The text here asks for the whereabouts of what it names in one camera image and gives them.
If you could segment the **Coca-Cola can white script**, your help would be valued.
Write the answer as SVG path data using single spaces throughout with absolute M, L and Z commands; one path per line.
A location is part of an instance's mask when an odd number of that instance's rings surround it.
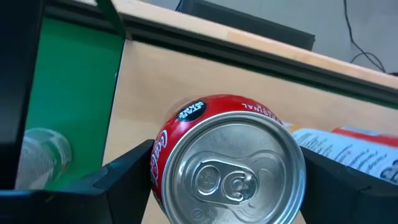
M 268 107 L 217 94 L 166 117 L 150 177 L 171 224 L 292 224 L 306 168 L 300 146 Z

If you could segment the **white Celsius can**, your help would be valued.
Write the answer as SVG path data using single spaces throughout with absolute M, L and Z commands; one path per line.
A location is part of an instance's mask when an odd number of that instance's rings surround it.
M 310 128 L 295 130 L 292 135 L 302 147 L 390 184 L 398 185 L 398 147 Z
M 47 128 L 24 133 L 15 189 L 44 189 L 68 169 L 72 149 L 67 138 Z

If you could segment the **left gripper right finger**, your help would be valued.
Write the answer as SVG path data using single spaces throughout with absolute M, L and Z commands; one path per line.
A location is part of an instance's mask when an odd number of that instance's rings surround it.
M 307 224 L 398 224 L 398 186 L 301 148 Z

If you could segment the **black metal table frame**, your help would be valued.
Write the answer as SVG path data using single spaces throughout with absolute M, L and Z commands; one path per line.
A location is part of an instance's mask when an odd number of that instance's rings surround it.
M 117 34 L 129 40 L 398 109 L 398 90 L 391 87 L 350 78 L 329 68 L 296 62 L 272 53 L 261 52 L 137 16 L 122 16 L 121 20 L 117 20 L 116 13 L 112 9 L 67 0 L 47 0 L 45 15 L 52 19 Z

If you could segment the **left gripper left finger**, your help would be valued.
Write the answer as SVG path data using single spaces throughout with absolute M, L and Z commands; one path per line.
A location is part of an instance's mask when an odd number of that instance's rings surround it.
M 0 190 L 0 224 L 141 224 L 153 145 L 148 139 L 60 190 Z

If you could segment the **green table mat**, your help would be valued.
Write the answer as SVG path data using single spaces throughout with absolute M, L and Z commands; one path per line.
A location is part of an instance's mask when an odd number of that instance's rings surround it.
M 114 34 L 43 20 L 26 128 L 55 130 L 73 151 L 49 189 L 101 167 L 123 44 Z

